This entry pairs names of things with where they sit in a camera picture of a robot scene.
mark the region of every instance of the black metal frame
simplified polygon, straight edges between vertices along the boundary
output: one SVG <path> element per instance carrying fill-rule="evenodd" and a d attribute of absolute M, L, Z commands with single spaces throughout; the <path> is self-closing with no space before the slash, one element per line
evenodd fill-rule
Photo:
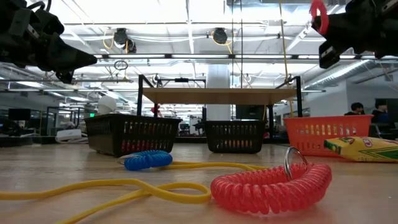
<path fill-rule="evenodd" d="M 190 78 L 160 78 L 157 80 L 156 88 L 159 88 L 159 82 L 165 81 L 167 82 L 164 86 L 168 84 L 168 82 L 203 82 L 206 88 L 206 80 L 205 79 L 190 79 Z M 155 88 L 155 86 L 145 77 L 144 75 L 138 75 L 138 97 L 137 97 L 137 116 L 141 116 L 142 114 L 142 96 L 144 92 L 144 82 L 146 82 L 151 88 Z M 157 118 L 157 103 L 154 102 L 154 117 Z"/>
<path fill-rule="evenodd" d="M 175 81 L 175 79 L 159 79 L 160 81 Z M 206 88 L 206 80 L 192 80 L 187 79 L 188 81 L 203 81 L 205 83 Z M 142 113 L 142 96 L 144 90 L 144 81 L 152 88 L 154 88 L 153 84 L 144 76 L 139 75 L 138 77 L 138 99 L 137 99 L 137 115 L 141 116 Z M 293 78 L 288 79 L 287 81 L 283 82 L 276 89 L 281 88 L 285 85 L 289 85 L 291 82 L 296 82 L 296 95 L 297 95 L 297 113 L 299 118 L 303 116 L 303 104 L 302 104 L 302 91 L 301 91 L 301 77 L 295 76 Z M 157 108 L 157 103 L 154 102 L 154 108 Z M 274 142 L 274 105 L 267 105 L 269 111 L 269 143 Z M 154 110 L 154 117 L 157 117 L 157 110 Z"/>
<path fill-rule="evenodd" d="M 276 87 L 279 89 L 285 85 L 290 85 L 291 82 L 296 82 L 296 95 L 297 95 L 297 114 L 299 118 L 303 116 L 303 102 L 302 102 L 302 95 L 301 95 L 301 77 L 295 76 L 290 78 Z M 271 140 L 270 143 L 274 141 L 274 105 L 267 105 L 269 111 L 269 139 Z"/>

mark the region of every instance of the white pillar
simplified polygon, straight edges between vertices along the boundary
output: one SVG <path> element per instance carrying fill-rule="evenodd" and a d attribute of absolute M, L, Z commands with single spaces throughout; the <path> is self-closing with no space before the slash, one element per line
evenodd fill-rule
<path fill-rule="evenodd" d="M 209 65 L 206 77 L 207 88 L 229 88 L 229 70 L 227 65 Z M 208 121 L 229 121 L 231 105 L 206 105 Z"/>

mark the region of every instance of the coiled keychain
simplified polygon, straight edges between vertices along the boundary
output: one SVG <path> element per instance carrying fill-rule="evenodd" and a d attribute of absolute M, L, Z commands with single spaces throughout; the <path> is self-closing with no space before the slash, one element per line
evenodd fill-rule
<path fill-rule="evenodd" d="M 289 165 L 289 155 L 296 152 L 304 162 Z M 266 170 L 224 175 L 211 183 L 211 194 L 221 206 L 238 211 L 278 214 L 308 208 L 325 195 L 331 182 L 331 169 L 324 164 L 308 163 L 290 147 L 284 166 Z"/>

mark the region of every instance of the wooden table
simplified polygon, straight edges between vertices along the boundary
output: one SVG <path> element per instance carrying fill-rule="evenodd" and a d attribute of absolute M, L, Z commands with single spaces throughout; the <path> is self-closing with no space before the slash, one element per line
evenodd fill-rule
<path fill-rule="evenodd" d="M 261 166 L 283 163 L 286 147 L 264 145 L 259 154 L 212 154 L 205 144 L 176 144 L 176 161 L 225 161 Z M 325 198 L 308 210 L 254 217 L 229 212 L 214 201 L 183 205 L 155 197 L 142 198 L 94 214 L 80 223 L 397 223 L 398 165 L 347 162 L 343 159 L 308 157 L 333 170 Z M 83 180 L 138 178 L 158 185 L 197 182 L 210 186 L 234 168 L 185 170 L 155 169 L 129 172 L 110 156 L 81 145 L 46 145 L 0 149 L 0 190 L 38 191 Z M 32 201 L 0 201 L 0 222 L 55 223 L 136 189 L 131 186 L 95 187 Z M 192 190 L 179 190 L 194 194 Z"/>
<path fill-rule="evenodd" d="M 294 89 L 144 88 L 155 103 L 272 105 L 296 95 Z"/>

